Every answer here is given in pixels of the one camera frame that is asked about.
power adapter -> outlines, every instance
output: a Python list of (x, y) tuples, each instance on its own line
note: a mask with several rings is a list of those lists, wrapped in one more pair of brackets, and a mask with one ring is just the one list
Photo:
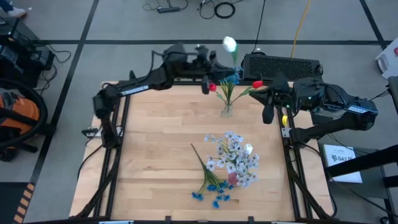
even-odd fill
[(157, 8), (158, 13), (179, 12), (180, 10), (181, 9), (179, 7), (167, 7), (167, 8), (158, 7)]

black metal frame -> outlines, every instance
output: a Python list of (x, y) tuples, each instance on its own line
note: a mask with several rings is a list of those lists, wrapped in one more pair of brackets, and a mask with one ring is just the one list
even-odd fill
[[(245, 82), (242, 81), (239, 85), (251, 85), (252, 82)], [(268, 81), (268, 82), (264, 82), (265, 85), (271, 84), (272, 81)], [(196, 82), (196, 81), (178, 81), (175, 82), (174, 85), (201, 85), (200, 82)], [(126, 97), (126, 100), (124, 102), (124, 109), (123, 109), (123, 116), (122, 116), (122, 122), (121, 122), (121, 127), (124, 128), (126, 127), (126, 122), (127, 122), (127, 114), (128, 114), (128, 108), (129, 108), (129, 103), (130, 103), (130, 96)], [(292, 112), (291, 110), (287, 109), (288, 112), (288, 118), (289, 118), (289, 125), (290, 128), (294, 128), (294, 119), (292, 116)], [(117, 118), (117, 114), (119, 113), (119, 104), (116, 105), (115, 107), (115, 112), (113, 114), (113, 116), (116, 115)], [(282, 112), (282, 108), (278, 107), (277, 108), (277, 114), (278, 114), (278, 120), (279, 120), (279, 126), (280, 129), (282, 130), (282, 128), (284, 127), (284, 125), (282, 124), (282, 117), (283, 117), (283, 112)], [(119, 160), (120, 160), (120, 155), (121, 155), (121, 150), (123, 147), (123, 136), (124, 134), (121, 136), (122, 141), (121, 144), (118, 148), (116, 148), (116, 156), (115, 158), (117, 158), (117, 162), (119, 165)], [(285, 162), (286, 162), (286, 166), (288, 165), (288, 163), (291, 163), (291, 157), (290, 157), (290, 150), (294, 150), (294, 154), (295, 154), (295, 158), (296, 158), (296, 165), (297, 165), (297, 173), (301, 179), (301, 181), (304, 183), (305, 185), (305, 174), (304, 174), (304, 170), (303, 170), (303, 165), (302, 165), (302, 160), (301, 160), (301, 155), (300, 155), (300, 149), (298, 147), (293, 147), (291, 148), (291, 144), (289, 143), (288, 139), (284, 139), (282, 138), (282, 144), (283, 144), (283, 150), (284, 150), (284, 157), (285, 157)], [(103, 183), (104, 177), (107, 175), (108, 172), (108, 166), (109, 166), (109, 160), (110, 160), (110, 155), (111, 155), (111, 150), (112, 149), (106, 149), (106, 153), (105, 153), (105, 157), (104, 157), (104, 162), (103, 162), (103, 167), (102, 167), (102, 172), (101, 172), (101, 180), (100, 183)], [(116, 174), (113, 176), (113, 179), (111, 181), (111, 185), (109, 188), (109, 198), (106, 204), (106, 213), (105, 216), (103, 217), (103, 220), (110, 220), (111, 217), (111, 212), (112, 212), (112, 207), (113, 207), (113, 201), (114, 201), (114, 195), (115, 195), (115, 190), (116, 190), (116, 181), (118, 179), (118, 169), (116, 170)], [(296, 191), (296, 184), (293, 181), (293, 179), (288, 176), (288, 180), (289, 180), (289, 187), (290, 187), (290, 196), (292, 197), (292, 206), (293, 206), (293, 211), (294, 211), (294, 217), (295, 217), (295, 221), (296, 222), (302, 222), (302, 223), (313, 223), (313, 224), (319, 224), (319, 223), (329, 223), (329, 224), (367, 224), (367, 223), (356, 223), (356, 222), (344, 222), (344, 221), (339, 221), (339, 220), (319, 220), (319, 219), (313, 219), (312, 217), (312, 209), (310, 204), (308, 203), (307, 199), (303, 196), (303, 201), (304, 201), (304, 206), (305, 206), (305, 214), (307, 217), (301, 217), (300, 215), (300, 205), (299, 205), (299, 201), (297, 198), (297, 191)], [(388, 199), (385, 199), (385, 204), (386, 204), (386, 208), (387, 209), (392, 209), (392, 203), (391, 201)], [(93, 214), (93, 218), (98, 218), (98, 215), (100, 214), (100, 209), (101, 209), (101, 203), (102, 203), (102, 197), (97, 201), (95, 210), (94, 210), (94, 214)], [(76, 222), (74, 223), (80, 223), (82, 222), (82, 219), (77, 218), (75, 220)], [(134, 223), (145, 223), (145, 224), (158, 224), (158, 223), (167, 223), (167, 224), (171, 224), (171, 223), (218, 223), (218, 224), (230, 224), (230, 223), (234, 223), (234, 224), (254, 224), (254, 223), (262, 223), (262, 224), (271, 224), (272, 222), (259, 222), (259, 221), (255, 221), (254, 217), (248, 217), (247, 221), (238, 221), (238, 222), (231, 222), (231, 221), (191, 221), (191, 220), (180, 220), (180, 221), (175, 221), (175, 220), (171, 220), (170, 216), (166, 216), (165, 220), (154, 220), (154, 221), (149, 221), (149, 220), (134, 220)]]

white tulip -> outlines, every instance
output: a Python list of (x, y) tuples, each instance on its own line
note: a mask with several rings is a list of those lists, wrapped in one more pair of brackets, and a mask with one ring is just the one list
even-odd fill
[(225, 36), (223, 40), (223, 46), (227, 52), (232, 53), (235, 52), (238, 45), (232, 37)]
[(250, 144), (245, 144), (243, 146), (243, 151), (246, 153), (246, 155), (250, 155), (250, 153), (253, 151), (253, 146)]

floor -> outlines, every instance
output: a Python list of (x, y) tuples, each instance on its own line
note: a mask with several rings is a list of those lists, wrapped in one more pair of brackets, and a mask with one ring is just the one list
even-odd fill
[[(241, 40), (240, 52), (251, 52), (262, 1), (239, 2), (235, 4), (235, 15), (224, 20), (202, 19), (197, 11), (200, 0), (188, 1), (189, 6), (181, 12), (158, 14), (142, 9), (145, 3), (156, 6), (155, 0), (13, 0), (16, 7), (30, 8), (24, 22), (40, 39), (47, 40), (56, 50), (72, 53), (69, 61), (55, 62), (58, 76), (44, 92), (49, 122), (57, 125), (56, 134), (34, 141), (41, 148), (40, 153), (21, 152), (12, 162), (0, 163), (2, 182), (36, 183), (25, 222), (69, 216), (76, 173), (85, 149), (86, 139), (80, 131), (91, 123), (91, 97), (101, 82), (125, 80), (130, 70), (137, 76), (146, 75), (150, 51), (162, 51), (178, 40), (186, 44), (187, 51), (196, 44), (206, 44), (218, 51), (224, 65), (231, 65), (220, 45), (226, 35)], [(267, 55), (288, 57), (306, 3), (267, 0), (257, 48)], [(173, 0), (172, 4), (183, 6), (185, 1)], [(204, 6), (204, 16), (211, 14), (210, 7)], [(397, 8), (398, 0), (314, 0), (301, 28), (295, 57), (321, 61), (326, 82), (340, 85), (349, 94), (371, 98), (387, 85), (374, 59), (383, 45), (398, 36)], [(160, 63), (157, 58), (155, 66)], [(342, 143), (378, 149), (397, 144), (398, 117), (391, 98), (375, 102), (379, 116), (374, 127), (366, 132), (336, 133)], [(327, 137), (321, 142), (336, 144)], [(386, 172), (397, 174), (398, 167), (386, 166)], [(391, 192), (397, 208), (398, 190)], [(333, 195), (337, 217), (342, 220), (378, 223), (385, 215), (350, 194)]]

red flower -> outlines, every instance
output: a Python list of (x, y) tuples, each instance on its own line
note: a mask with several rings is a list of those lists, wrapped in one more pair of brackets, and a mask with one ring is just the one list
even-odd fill
[(209, 84), (209, 90), (210, 91), (216, 91), (217, 90), (217, 86), (214, 83), (210, 83)]
[(262, 86), (262, 81), (255, 81), (252, 86), (253, 88), (259, 88), (260, 86)]

